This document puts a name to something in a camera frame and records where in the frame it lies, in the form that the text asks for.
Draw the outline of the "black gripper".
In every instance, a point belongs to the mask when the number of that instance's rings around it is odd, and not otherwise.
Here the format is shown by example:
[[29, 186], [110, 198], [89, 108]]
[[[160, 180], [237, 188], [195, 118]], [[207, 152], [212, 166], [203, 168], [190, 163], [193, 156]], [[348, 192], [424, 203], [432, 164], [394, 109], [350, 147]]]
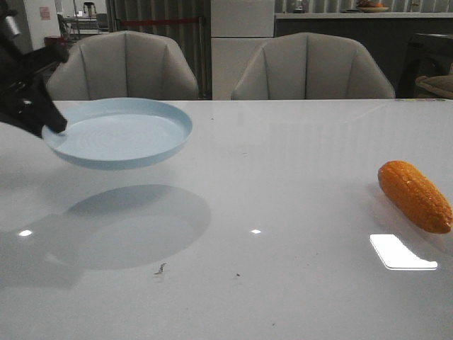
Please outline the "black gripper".
[[1, 122], [36, 136], [42, 136], [46, 126], [55, 133], [65, 131], [66, 118], [60, 113], [47, 92], [42, 79], [34, 79], [21, 97], [16, 76], [24, 57], [28, 74], [38, 74], [65, 63], [69, 59], [64, 45], [48, 45], [25, 56], [13, 42], [20, 34], [14, 10], [1, 10]]

